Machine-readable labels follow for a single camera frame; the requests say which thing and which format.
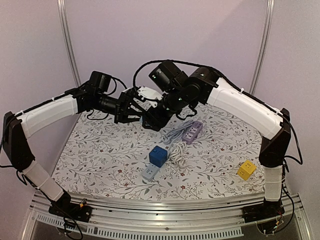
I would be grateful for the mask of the grey-blue power strip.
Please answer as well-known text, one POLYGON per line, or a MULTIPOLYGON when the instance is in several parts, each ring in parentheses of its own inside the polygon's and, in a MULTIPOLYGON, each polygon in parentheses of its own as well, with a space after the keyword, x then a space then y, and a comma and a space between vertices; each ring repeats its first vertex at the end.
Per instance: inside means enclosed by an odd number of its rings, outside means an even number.
POLYGON ((142 177, 147 180, 151 181, 154 179, 156 174, 159 172, 160 168, 157 167, 156 165, 150 163, 147 168, 142 172, 142 177))

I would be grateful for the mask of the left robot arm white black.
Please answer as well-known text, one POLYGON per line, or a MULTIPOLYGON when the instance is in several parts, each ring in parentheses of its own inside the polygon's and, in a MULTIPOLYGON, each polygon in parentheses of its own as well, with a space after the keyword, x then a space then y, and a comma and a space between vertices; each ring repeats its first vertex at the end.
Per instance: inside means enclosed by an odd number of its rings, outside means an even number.
POLYGON ((142 121, 150 127, 152 123, 146 120, 149 114, 138 102, 150 102, 151 109, 155 110, 163 99, 157 91, 146 86, 126 88, 119 97, 114 98, 107 93, 112 80, 120 81, 106 73, 93 71, 89 80, 78 87, 26 110, 17 113, 9 111, 4 115, 0 148, 10 161, 9 167, 41 191, 63 217, 70 217, 75 211, 71 196, 38 162, 32 150, 35 140, 43 139, 45 142, 42 145, 48 146, 56 138, 44 136, 47 128, 91 110, 113 116, 116 124, 142 121))

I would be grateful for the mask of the blue cube socket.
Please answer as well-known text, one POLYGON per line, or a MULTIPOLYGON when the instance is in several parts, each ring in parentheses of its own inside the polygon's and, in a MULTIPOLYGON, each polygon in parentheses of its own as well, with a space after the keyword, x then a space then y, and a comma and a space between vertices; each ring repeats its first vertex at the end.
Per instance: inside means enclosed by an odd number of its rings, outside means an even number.
POLYGON ((168 151, 156 145, 149 152, 149 162, 158 168, 161 168, 168 159, 168 151))

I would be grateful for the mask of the purple power strip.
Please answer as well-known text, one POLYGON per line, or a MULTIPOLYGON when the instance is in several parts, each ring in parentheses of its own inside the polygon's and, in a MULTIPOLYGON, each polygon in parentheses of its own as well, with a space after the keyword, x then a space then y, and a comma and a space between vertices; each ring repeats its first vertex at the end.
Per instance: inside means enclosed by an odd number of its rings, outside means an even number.
POLYGON ((202 131, 204 124, 200 121, 194 121, 192 125, 187 129, 186 133, 182 135, 182 141, 190 145, 202 131))

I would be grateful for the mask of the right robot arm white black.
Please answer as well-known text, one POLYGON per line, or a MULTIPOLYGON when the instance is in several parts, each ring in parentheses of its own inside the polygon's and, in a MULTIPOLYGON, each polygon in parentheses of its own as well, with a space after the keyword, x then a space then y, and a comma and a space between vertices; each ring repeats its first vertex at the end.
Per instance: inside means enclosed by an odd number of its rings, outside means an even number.
POLYGON ((278 110, 237 87, 219 70, 198 63, 180 60, 153 60, 157 67, 149 78, 164 94, 138 87, 138 73, 148 65, 144 63, 133 75, 132 89, 151 108, 142 115, 142 123, 151 130, 164 128, 172 116, 189 107, 194 115, 201 103, 222 109, 255 128, 262 137, 259 163, 264 168, 264 203, 258 213, 269 218, 278 210, 283 193, 283 161, 291 138, 297 137, 287 109, 278 110))

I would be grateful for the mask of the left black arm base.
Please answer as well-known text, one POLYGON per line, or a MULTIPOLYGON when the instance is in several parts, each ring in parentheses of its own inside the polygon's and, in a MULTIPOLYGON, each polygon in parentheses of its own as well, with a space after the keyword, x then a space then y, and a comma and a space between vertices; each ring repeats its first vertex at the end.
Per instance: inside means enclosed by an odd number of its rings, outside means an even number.
POLYGON ((49 207, 48 212, 52 215, 72 218, 76 221, 88 223, 93 208, 87 205, 87 199, 83 198, 80 202, 71 202, 70 199, 60 199, 58 201, 54 201, 49 207))

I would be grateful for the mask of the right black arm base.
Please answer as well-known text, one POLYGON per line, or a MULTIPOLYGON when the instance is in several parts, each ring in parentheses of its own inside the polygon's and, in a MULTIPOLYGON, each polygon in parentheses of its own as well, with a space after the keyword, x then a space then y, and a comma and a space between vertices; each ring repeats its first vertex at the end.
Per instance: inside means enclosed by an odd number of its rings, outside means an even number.
POLYGON ((262 203, 245 206, 241 211, 245 223, 273 218, 285 213, 281 200, 267 201, 266 199, 262 203))

